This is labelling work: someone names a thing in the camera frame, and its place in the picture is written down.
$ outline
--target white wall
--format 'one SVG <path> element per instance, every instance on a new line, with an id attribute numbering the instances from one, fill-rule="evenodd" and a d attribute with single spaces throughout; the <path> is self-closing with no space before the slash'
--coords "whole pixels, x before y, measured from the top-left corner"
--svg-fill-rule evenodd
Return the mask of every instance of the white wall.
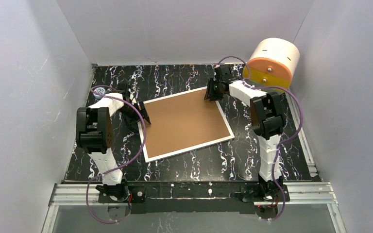
<path id="1" fill-rule="evenodd" d="M 0 0 L 0 232 L 41 231 L 90 76 L 55 0 Z"/>
<path id="2" fill-rule="evenodd" d="M 293 41 L 313 0 L 57 0 L 91 63 L 249 59 L 268 37 Z"/>
<path id="3" fill-rule="evenodd" d="M 318 170 L 348 232 L 373 232 L 373 1 L 316 0 L 291 86 Z"/>

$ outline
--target white cylinder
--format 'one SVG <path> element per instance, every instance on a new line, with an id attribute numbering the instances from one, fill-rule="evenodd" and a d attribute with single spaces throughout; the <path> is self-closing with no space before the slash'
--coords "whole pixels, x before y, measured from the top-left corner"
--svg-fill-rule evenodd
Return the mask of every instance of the white cylinder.
<path id="1" fill-rule="evenodd" d="M 258 44 L 249 61 L 254 58 L 275 60 L 286 66 L 293 76 L 300 59 L 300 52 L 289 41 L 279 38 L 268 38 Z"/>

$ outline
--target brown board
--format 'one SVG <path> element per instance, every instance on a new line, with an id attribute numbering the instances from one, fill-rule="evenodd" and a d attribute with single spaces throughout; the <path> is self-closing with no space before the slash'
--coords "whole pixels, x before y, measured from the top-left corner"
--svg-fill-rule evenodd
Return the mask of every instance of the brown board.
<path id="1" fill-rule="evenodd" d="M 167 158 L 234 138 L 217 101 L 204 100 L 206 87 L 145 102 L 145 161 Z M 138 123 L 141 140 L 144 132 Z"/>

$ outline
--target black marble surface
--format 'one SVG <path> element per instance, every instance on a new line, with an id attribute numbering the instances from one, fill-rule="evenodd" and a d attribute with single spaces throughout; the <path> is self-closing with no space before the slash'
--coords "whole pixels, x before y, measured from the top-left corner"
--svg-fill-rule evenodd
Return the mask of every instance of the black marble surface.
<path id="1" fill-rule="evenodd" d="M 234 74 L 241 75 L 242 65 L 230 65 Z M 214 76 L 212 65 L 160 65 L 96 67 L 92 86 L 105 84 L 116 87 L 130 83 L 133 94 L 140 100 L 150 100 L 206 86 Z M 295 125 L 285 95 L 281 96 L 286 125 L 281 140 L 295 132 Z M 87 106 L 95 103 L 89 94 Z M 260 154 L 257 137 L 251 130 L 249 107 L 225 96 L 220 101 L 235 139 L 188 153 L 145 163 L 141 154 L 136 162 L 123 169 L 128 181 L 257 181 Z M 141 144 L 139 133 L 126 128 L 121 114 L 112 116 L 114 132 L 113 154 L 121 165 L 134 156 Z M 310 181 L 308 167 L 299 139 L 280 150 L 282 173 L 287 181 Z M 74 148 L 65 175 L 65 182 L 86 182 L 98 175 L 98 169 L 81 148 Z"/>

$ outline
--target small blue object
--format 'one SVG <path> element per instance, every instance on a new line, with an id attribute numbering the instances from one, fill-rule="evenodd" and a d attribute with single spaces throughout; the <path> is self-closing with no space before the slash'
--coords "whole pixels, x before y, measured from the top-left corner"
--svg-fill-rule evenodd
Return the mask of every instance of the small blue object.
<path id="1" fill-rule="evenodd" d="M 106 90 L 105 90 L 105 88 L 103 88 L 103 87 L 98 87 L 98 88 L 96 88 L 94 91 L 95 91 L 96 93 L 101 94 L 101 95 L 105 95 L 105 93 L 106 93 Z M 95 93 L 94 93 L 94 97 L 95 97 L 97 100 L 102 99 L 102 96 L 97 95 L 97 94 L 95 94 Z"/>

